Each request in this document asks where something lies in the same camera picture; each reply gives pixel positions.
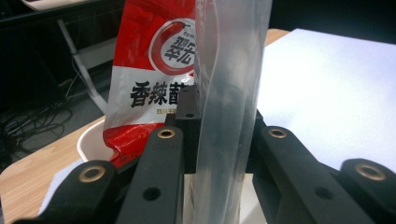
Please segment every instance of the transparent plastic bag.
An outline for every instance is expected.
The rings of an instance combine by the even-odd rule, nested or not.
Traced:
[[[271,4],[196,1],[195,82],[202,126],[190,192],[193,211],[186,214],[195,224],[239,222]]]

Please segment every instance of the red packaging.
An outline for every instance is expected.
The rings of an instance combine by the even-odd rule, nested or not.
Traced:
[[[113,62],[103,137],[116,166],[139,157],[193,84],[195,2],[127,0]]]

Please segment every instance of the screw hole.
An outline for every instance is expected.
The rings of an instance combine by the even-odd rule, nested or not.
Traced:
[[[149,188],[143,192],[143,198],[146,201],[155,201],[161,196],[161,191],[158,188]]]
[[[158,136],[161,138],[171,138],[175,136],[175,131],[171,129],[161,130],[160,132],[158,132]]]
[[[324,200],[331,200],[332,199],[332,193],[325,188],[319,187],[315,189],[315,194]]]
[[[106,172],[103,166],[90,166],[85,168],[78,176],[82,183],[91,183],[100,179]]]
[[[386,179],[384,172],[373,165],[358,163],[355,166],[355,170],[360,175],[375,181],[382,181]]]

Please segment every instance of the floor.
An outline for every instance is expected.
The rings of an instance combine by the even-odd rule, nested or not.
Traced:
[[[90,70],[98,92],[108,98],[111,79],[111,62]],[[67,100],[36,108],[10,108],[0,114],[0,127],[7,133],[6,149],[0,150],[0,172],[12,162],[68,135],[104,114],[91,100],[85,86],[76,75],[62,84]],[[4,223],[0,210],[0,224]]]

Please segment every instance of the snack package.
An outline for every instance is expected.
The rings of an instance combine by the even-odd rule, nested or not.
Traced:
[[[126,0],[103,132],[116,166],[142,154],[193,84],[194,14],[194,0]]]

